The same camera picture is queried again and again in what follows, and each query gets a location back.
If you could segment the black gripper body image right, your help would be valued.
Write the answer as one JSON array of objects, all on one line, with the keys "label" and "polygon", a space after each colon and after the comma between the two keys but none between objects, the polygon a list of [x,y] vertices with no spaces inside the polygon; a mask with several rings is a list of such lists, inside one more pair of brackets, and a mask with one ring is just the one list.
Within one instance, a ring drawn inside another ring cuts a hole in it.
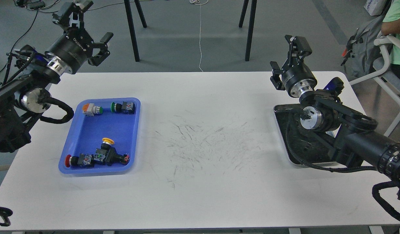
[{"label": "black gripper body image right", "polygon": [[299,98],[304,92],[313,91],[317,80],[307,65],[294,65],[281,75],[282,84],[288,95]]}]

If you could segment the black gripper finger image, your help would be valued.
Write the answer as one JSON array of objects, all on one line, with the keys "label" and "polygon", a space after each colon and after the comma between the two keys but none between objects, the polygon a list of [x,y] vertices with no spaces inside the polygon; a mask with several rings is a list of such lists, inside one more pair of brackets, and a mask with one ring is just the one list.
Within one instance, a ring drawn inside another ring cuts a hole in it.
[{"label": "black gripper finger image", "polygon": [[63,29],[64,36],[73,31],[77,31],[78,35],[88,36],[84,28],[84,13],[93,4],[91,0],[85,0],[82,3],[65,3],[56,13],[53,13],[53,23]]},{"label": "black gripper finger image", "polygon": [[277,90],[285,90],[285,87],[282,83],[280,75],[283,74],[283,70],[279,67],[277,62],[270,62],[272,68],[272,76],[270,77],[271,82]]},{"label": "black gripper finger image", "polygon": [[[100,42],[98,42],[98,43],[92,42],[92,43],[88,44],[88,46],[89,46],[88,48],[90,49],[90,55],[91,55],[88,58],[89,65],[99,66],[110,55],[107,43],[111,40],[113,35],[114,34],[112,32],[107,32],[102,37]],[[99,49],[99,52],[94,56],[92,56],[93,49]]]},{"label": "black gripper finger image", "polygon": [[284,63],[284,69],[304,65],[304,58],[310,56],[313,52],[307,39],[302,36],[285,35],[284,38],[289,44],[287,59]]}]

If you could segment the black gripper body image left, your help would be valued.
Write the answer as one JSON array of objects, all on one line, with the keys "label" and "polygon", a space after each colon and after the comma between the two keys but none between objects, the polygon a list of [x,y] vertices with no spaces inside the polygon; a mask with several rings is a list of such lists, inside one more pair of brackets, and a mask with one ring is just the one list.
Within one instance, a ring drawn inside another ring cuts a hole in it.
[{"label": "black gripper body image left", "polygon": [[56,74],[75,74],[85,61],[96,66],[93,54],[94,40],[86,32],[68,31],[54,42],[45,55],[50,59],[47,68]]}]

